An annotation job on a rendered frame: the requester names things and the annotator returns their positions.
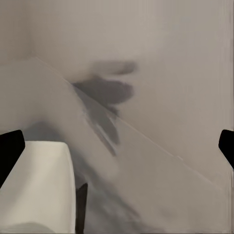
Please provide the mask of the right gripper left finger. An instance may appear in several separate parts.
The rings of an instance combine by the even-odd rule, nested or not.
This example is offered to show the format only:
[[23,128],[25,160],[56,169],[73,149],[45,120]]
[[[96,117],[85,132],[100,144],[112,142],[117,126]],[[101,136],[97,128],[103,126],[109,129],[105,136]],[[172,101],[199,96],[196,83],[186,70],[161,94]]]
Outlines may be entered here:
[[0,188],[24,149],[25,139],[21,130],[0,135]]

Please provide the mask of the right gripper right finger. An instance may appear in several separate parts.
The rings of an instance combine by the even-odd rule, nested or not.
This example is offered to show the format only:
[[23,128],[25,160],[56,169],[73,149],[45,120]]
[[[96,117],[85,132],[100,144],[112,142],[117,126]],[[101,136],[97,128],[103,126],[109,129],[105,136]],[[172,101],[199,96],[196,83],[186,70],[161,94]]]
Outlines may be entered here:
[[222,130],[218,146],[234,169],[234,132]]

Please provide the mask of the bowl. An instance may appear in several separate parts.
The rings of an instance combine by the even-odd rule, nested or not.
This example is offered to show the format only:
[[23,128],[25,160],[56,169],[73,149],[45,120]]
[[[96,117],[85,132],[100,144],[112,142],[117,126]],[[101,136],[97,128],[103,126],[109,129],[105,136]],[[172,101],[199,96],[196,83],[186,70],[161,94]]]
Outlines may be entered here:
[[0,188],[0,234],[75,234],[76,185],[69,146],[25,141]]

